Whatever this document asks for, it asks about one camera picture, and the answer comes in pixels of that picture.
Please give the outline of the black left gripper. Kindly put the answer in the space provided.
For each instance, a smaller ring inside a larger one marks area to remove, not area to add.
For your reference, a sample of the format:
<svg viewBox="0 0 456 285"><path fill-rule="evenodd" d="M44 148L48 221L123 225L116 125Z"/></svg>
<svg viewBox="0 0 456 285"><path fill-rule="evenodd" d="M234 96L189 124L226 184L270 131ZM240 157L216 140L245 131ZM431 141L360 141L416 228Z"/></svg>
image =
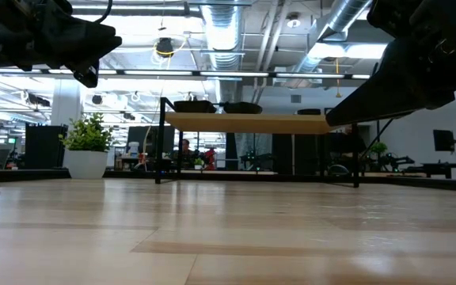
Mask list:
<svg viewBox="0 0 456 285"><path fill-rule="evenodd" d="M99 64L99 60L122 44L112 26L73 17L67 0L0 0L0 67L10 65L3 55L4 44L26 45L32 39L28 23L38 7L51 4L51 47L53 67L72 72L84 72Z"/></svg>

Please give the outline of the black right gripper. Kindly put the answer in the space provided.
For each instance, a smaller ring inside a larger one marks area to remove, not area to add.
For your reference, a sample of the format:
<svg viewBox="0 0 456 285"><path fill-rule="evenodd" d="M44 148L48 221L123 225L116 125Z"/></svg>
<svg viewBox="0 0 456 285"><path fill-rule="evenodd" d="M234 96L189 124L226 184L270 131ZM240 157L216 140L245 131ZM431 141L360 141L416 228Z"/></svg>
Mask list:
<svg viewBox="0 0 456 285"><path fill-rule="evenodd" d="M378 70L326 115L334 126L389 119L455 100L456 0L423 0L411 32L395 37Z"/></svg>

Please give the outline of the black monitor on arm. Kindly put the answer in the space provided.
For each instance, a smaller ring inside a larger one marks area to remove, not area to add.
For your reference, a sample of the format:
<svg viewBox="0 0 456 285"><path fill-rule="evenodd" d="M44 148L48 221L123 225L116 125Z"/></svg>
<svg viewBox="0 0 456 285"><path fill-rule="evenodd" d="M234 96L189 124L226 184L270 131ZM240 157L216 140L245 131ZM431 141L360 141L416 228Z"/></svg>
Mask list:
<svg viewBox="0 0 456 285"><path fill-rule="evenodd" d="M455 153L456 139L452 131L434 130L433 139L435 151ZM448 163L448 165L451 168L456 168L456 164Z"/></svg>

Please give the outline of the small green background plant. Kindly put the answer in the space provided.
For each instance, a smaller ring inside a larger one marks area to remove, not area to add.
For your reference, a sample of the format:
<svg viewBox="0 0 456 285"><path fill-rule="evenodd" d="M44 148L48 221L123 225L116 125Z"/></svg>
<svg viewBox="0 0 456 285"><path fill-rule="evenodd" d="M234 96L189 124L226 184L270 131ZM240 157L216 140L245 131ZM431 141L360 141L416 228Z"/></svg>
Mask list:
<svg viewBox="0 0 456 285"><path fill-rule="evenodd" d="M375 155L375 156L377 156L377 157L383 156L386 153L387 150L388 150L388 147L383 142L375 142L370 147L370 153Z"/></svg>

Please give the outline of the black background desk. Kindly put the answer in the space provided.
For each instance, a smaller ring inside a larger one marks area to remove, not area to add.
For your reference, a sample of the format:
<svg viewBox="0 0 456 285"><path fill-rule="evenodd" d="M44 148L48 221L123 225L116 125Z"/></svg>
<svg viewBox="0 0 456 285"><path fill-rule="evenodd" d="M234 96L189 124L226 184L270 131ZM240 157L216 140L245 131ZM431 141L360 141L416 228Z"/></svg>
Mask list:
<svg viewBox="0 0 456 285"><path fill-rule="evenodd" d="M419 166L409 166L403 169L404 173L425 173L427 178L433 175L443 175L446 179L452 178L452 169L456 169L456 163L440 162L425 163Z"/></svg>

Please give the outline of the green plant white pot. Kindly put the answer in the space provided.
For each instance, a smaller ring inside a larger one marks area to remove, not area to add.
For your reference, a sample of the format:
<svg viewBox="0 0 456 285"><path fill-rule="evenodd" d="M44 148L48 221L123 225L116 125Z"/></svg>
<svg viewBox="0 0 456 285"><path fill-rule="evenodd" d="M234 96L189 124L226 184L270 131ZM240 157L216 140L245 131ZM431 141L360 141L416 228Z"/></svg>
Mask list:
<svg viewBox="0 0 456 285"><path fill-rule="evenodd" d="M59 135L59 141L67 150L66 168L70 177L101 179L113 143L112 129L103 126L104 116L99 112L70 122L73 129L65 135Z"/></svg>

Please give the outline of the black computer monitor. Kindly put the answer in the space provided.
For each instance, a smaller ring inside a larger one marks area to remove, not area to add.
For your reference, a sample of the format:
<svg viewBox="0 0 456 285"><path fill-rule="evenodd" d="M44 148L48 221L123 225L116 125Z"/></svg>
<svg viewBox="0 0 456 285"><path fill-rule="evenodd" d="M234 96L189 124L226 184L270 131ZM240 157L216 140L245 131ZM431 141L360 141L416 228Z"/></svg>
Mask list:
<svg viewBox="0 0 456 285"><path fill-rule="evenodd" d="M139 144L139 152L143 151L144 136L146 137L146 153L155 154L159 146L158 143L158 126L152 127L129 127L127 146L129 143L137 142ZM164 126L162 151L170 152L174 147L175 129L171 126Z"/></svg>

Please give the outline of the black cabinet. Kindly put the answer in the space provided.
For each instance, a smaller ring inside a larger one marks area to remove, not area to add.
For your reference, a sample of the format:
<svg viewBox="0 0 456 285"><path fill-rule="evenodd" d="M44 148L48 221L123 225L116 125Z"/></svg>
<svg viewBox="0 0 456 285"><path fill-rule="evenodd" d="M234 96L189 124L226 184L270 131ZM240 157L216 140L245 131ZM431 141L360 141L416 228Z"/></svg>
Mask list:
<svg viewBox="0 0 456 285"><path fill-rule="evenodd" d="M63 167L65 146L60 135L67 134L66 125L25 126L25 168L60 169Z"/></svg>

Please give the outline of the wooden riser shelf black legs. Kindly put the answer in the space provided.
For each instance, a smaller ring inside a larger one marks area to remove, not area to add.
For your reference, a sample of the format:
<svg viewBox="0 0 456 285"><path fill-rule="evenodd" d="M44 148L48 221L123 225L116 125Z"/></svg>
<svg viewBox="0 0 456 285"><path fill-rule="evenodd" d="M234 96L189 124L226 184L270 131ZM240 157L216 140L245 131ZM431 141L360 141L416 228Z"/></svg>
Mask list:
<svg viewBox="0 0 456 285"><path fill-rule="evenodd" d="M158 150L155 158L154 181L162 182L164 126L168 123L181 133L225 132L292 135L326 135L334 129L325 115L269 115L177 112L166 97L159 99Z"/></svg>

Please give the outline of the silver ventilation duct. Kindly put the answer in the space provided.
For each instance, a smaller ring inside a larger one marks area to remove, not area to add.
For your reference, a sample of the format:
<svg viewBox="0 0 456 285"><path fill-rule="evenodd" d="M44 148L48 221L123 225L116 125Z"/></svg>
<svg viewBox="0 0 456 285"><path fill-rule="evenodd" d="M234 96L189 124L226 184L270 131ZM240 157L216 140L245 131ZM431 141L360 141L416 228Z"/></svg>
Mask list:
<svg viewBox="0 0 456 285"><path fill-rule="evenodd" d="M213 71L240 71L242 11L240 6L201 6Z"/></svg>
<svg viewBox="0 0 456 285"><path fill-rule="evenodd" d="M298 61L295 73L312 73L321 61L319 47L326 43L343 43L348 30L371 6L372 0L335 0L327 15L313 21L307 36L308 52Z"/></svg>

